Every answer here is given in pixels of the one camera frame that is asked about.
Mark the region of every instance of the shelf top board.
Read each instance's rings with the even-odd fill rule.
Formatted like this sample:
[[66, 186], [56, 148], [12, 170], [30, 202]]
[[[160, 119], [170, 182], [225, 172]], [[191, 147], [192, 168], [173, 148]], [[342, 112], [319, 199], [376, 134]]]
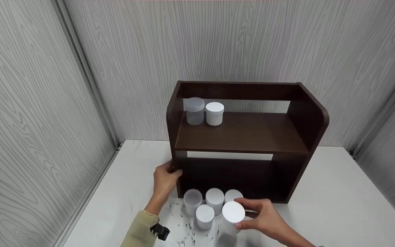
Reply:
[[177, 151], [308, 154], [287, 114], [225, 112], [219, 126], [189, 125], [186, 114], [175, 145]]

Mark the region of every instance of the sleeve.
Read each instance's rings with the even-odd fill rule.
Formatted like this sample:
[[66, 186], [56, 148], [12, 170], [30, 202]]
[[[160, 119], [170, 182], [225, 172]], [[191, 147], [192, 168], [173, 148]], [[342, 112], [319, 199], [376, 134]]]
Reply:
[[150, 227], [159, 222], [159, 217], [143, 210], [139, 211], [127, 231], [121, 247], [152, 247], [156, 236], [150, 232]]

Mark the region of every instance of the cylindrical container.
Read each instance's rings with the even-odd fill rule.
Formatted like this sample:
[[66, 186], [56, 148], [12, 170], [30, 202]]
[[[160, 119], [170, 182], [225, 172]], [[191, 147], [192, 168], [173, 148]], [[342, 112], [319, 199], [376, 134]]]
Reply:
[[187, 110], [187, 122], [190, 125], [200, 125], [204, 122], [205, 102], [199, 97], [185, 99], [185, 109]]
[[205, 107], [207, 112], [207, 123], [209, 125], [217, 126], [222, 123], [224, 106], [219, 102], [208, 103]]
[[209, 189], [205, 195], [205, 200], [207, 204], [214, 209], [215, 215], [219, 215], [222, 212], [224, 194], [220, 189]]
[[235, 224], [241, 222], [246, 216], [245, 209], [238, 202], [227, 202], [222, 209], [222, 222], [227, 234], [235, 235], [240, 232]]
[[230, 189], [225, 193], [225, 203], [233, 201], [235, 198], [243, 197], [240, 191], [236, 189]]
[[200, 205], [196, 210], [196, 221], [199, 228], [208, 230], [213, 226], [214, 209], [208, 205]]
[[189, 189], [184, 194], [185, 211], [189, 216], [196, 214], [196, 209], [202, 205], [202, 193], [197, 189]]

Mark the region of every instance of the tabletop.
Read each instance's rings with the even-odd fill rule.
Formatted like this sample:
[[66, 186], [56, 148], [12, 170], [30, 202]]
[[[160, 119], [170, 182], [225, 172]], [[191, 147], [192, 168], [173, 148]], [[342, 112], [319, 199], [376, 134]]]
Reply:
[[[169, 142], [125, 141], [64, 247], [119, 247], [152, 195], [155, 167], [170, 158]], [[290, 202], [275, 207], [317, 246], [395, 246], [394, 208], [342, 147], [318, 147]], [[160, 219], [171, 233], [165, 242], [157, 240], [157, 247], [281, 246], [254, 230], [226, 235], [219, 227], [220, 216], [210, 230], [200, 230], [184, 213], [183, 200], [175, 192]]]

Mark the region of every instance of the black strap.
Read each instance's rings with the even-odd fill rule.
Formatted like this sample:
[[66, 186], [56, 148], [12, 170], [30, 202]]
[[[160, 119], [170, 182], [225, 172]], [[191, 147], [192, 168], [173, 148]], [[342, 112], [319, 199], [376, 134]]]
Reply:
[[158, 239], [161, 239], [162, 241], [165, 241], [170, 233], [170, 230], [167, 227], [163, 227], [159, 223], [150, 227], [150, 231], [155, 234], [155, 236], [158, 235]]

